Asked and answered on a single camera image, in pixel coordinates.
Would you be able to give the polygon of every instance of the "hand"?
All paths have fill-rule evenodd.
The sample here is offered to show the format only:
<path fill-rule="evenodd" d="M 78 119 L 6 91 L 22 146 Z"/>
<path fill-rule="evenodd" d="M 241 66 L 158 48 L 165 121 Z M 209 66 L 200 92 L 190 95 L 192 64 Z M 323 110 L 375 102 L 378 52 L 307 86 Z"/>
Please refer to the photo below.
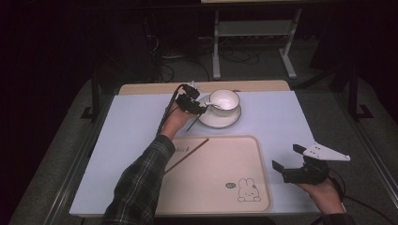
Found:
<path fill-rule="evenodd" d="M 313 199 L 316 207 L 318 207 L 322 214 L 345 213 L 339 193 L 329 179 L 318 185 L 296 185 L 310 194 L 310 197 Z"/>
<path fill-rule="evenodd" d="M 195 117 L 195 114 L 182 112 L 178 105 L 173 102 L 170 107 L 169 115 L 164 122 L 164 126 L 161 129 L 160 134 L 167 136 L 169 139 L 173 139 L 176 133 L 184 127 L 188 120 Z"/>

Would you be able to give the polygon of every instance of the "white cup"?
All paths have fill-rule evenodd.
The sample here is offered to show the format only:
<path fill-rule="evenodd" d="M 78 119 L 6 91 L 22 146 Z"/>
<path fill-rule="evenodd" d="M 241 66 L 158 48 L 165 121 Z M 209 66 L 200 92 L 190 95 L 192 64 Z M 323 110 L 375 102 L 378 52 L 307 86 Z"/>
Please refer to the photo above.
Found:
<path fill-rule="evenodd" d="M 231 115 L 240 103 L 237 93 L 230 90 L 217 90 L 210 95 L 211 110 L 219 116 Z"/>

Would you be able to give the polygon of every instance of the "cartoon rabbit print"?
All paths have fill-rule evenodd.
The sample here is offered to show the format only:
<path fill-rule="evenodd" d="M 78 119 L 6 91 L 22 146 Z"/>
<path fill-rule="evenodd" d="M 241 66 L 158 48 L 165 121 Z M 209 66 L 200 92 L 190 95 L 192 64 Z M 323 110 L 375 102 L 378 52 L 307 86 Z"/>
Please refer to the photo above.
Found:
<path fill-rule="evenodd" d="M 254 184 L 254 180 L 240 179 L 239 180 L 239 197 L 237 198 L 239 202 L 260 202 L 261 198 L 258 193 L 258 189 Z"/>

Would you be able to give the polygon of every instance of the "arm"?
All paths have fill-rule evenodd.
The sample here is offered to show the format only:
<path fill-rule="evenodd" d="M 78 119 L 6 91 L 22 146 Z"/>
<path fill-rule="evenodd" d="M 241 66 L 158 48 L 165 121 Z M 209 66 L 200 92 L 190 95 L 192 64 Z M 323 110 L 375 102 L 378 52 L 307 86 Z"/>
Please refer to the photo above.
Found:
<path fill-rule="evenodd" d="M 297 186 L 310 194 L 323 215 L 322 221 L 325 225 L 355 224 L 354 219 L 345 212 L 339 193 L 329 179 L 318 185 L 297 184 Z"/>
<path fill-rule="evenodd" d="M 175 152 L 172 139 L 193 114 L 176 109 L 164 123 L 161 133 L 121 175 L 112 203 L 102 224 L 151 224 L 158 205 L 161 181 L 167 162 Z"/>

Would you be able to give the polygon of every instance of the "wooden stick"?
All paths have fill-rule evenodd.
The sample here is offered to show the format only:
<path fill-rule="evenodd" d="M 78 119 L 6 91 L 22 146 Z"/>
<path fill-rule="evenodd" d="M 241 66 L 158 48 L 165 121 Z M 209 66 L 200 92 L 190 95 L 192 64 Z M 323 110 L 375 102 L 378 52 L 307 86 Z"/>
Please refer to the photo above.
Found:
<path fill-rule="evenodd" d="M 189 152 L 189 154 L 187 154 L 185 157 L 183 157 L 182 159 L 180 159 L 176 164 L 174 164 L 172 167 L 170 167 L 166 172 L 164 172 L 164 174 L 167 174 L 168 172 L 170 172 L 174 167 L 176 167 L 176 165 L 178 165 L 180 162 L 182 162 L 183 160 L 185 160 L 185 158 L 187 158 L 188 156 L 190 156 L 192 153 L 194 153 L 196 150 L 198 150 L 200 147 L 202 147 L 205 143 L 208 142 L 208 138 L 205 139 L 203 142 L 201 142 L 197 147 L 195 147 L 192 151 Z"/>

